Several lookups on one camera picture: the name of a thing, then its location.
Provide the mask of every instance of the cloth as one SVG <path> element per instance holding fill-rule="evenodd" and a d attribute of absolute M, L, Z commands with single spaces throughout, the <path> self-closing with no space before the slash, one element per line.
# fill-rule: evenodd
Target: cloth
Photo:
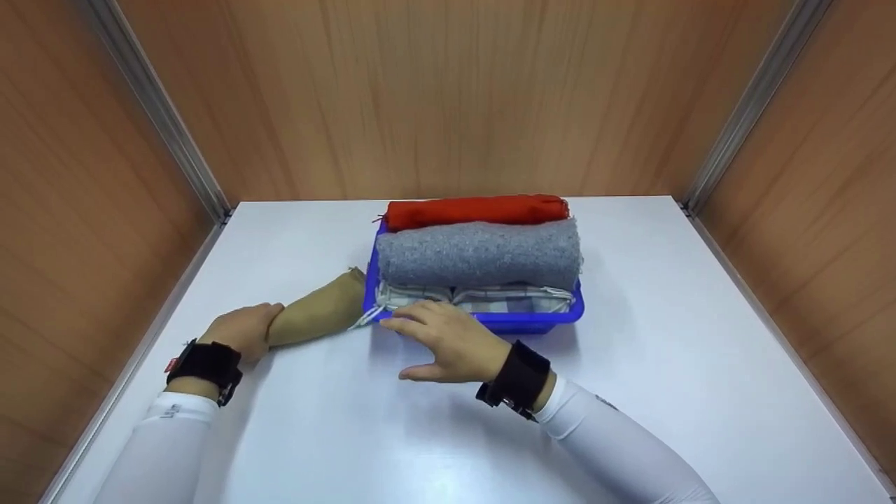
<path fill-rule="evenodd" d="M 366 275 L 351 268 L 320 289 L 285 307 L 271 322 L 271 347 L 341 333 L 364 315 Z"/>
<path fill-rule="evenodd" d="M 719 502 L 672 448 L 572 381 L 557 376 L 554 391 L 535 420 L 622 502 Z"/>
<path fill-rule="evenodd" d="M 380 282 L 376 286 L 376 306 L 389 311 L 410 306 L 422 300 L 450 303 L 452 297 L 452 289 L 449 287 L 410 287 L 390 285 L 386 282 Z"/>
<path fill-rule="evenodd" d="M 217 411 L 218 406 L 205 397 L 163 392 L 127 440 L 94 502 L 193 502 L 203 448 Z M 535 418 L 586 474 L 615 490 L 623 502 L 718 502 L 671 448 L 572 381 L 558 376 Z"/>
<path fill-rule="evenodd" d="M 218 409 L 206 397 L 162 392 L 134 428 L 94 504 L 193 502 L 202 452 Z"/>
<path fill-rule="evenodd" d="M 381 234 L 380 279 L 391 285 L 507 283 L 572 291 L 582 265 L 575 219 L 537 226 L 468 222 Z"/>
<path fill-rule="evenodd" d="M 567 291 L 531 285 L 479 289 L 395 286 L 380 282 L 376 306 L 394 311 L 422 300 L 452 303 L 470 313 L 561 313 L 569 311 L 573 295 Z"/>
<path fill-rule="evenodd" d="M 383 220 L 390 232 L 462 222 L 543 224 L 569 217 L 569 204 L 561 197 L 516 195 L 393 201 Z"/>
<path fill-rule="evenodd" d="M 456 289 L 452 303 L 469 313 L 565 313 L 573 295 L 550 287 L 502 285 Z"/>

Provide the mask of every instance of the hand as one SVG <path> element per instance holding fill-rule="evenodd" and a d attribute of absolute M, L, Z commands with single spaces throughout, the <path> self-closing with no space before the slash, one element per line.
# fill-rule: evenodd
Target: hand
<path fill-rule="evenodd" d="M 242 354 L 241 362 L 255 362 L 268 352 L 268 327 L 283 311 L 280 303 L 235 309 L 215 318 L 197 343 L 218 342 Z"/>
<path fill-rule="evenodd" d="M 380 325 L 414 338 L 435 356 L 431 364 L 404 369 L 399 379 L 443 383 L 492 381 L 511 348 L 470 314 L 448 303 L 427 300 L 398 308 L 392 318 L 381 320 Z"/>

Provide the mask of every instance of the white arm sleeve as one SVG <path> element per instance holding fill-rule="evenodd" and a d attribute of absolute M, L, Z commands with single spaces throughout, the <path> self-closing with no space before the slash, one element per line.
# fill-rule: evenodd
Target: white arm sleeve
<path fill-rule="evenodd" d="M 193 502 L 202 448 L 217 411 L 206 397 L 162 392 L 134 428 L 94 502 Z"/>
<path fill-rule="evenodd" d="M 557 377 L 535 419 L 582 469 L 624 502 L 719 502 L 672 448 L 572 381 Z"/>

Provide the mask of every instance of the blue plastic basket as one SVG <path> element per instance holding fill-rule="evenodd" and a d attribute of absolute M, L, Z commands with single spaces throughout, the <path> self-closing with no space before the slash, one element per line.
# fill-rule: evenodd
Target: blue plastic basket
<path fill-rule="evenodd" d="M 380 222 L 380 229 L 376 236 L 386 232 L 385 222 Z M 364 292 L 364 311 L 376 304 L 376 286 L 380 282 L 380 261 L 376 252 L 376 240 L 374 249 L 370 253 L 370 265 L 367 268 L 367 281 Z M 573 289 L 573 304 L 565 313 L 472 313 L 483 326 L 496 335 L 545 335 L 558 324 L 571 324 L 582 318 L 585 313 L 585 299 L 582 297 L 582 285 L 575 283 Z M 374 321 L 392 316 L 391 311 L 382 311 Z"/>

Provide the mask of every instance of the red folded cloth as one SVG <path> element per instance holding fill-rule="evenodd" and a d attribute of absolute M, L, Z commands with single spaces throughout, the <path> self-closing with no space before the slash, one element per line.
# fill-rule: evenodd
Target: red folded cloth
<path fill-rule="evenodd" d="M 569 205 L 559 196 L 516 195 L 393 201 L 383 219 L 390 232 L 461 222 L 543 224 L 569 217 Z"/>

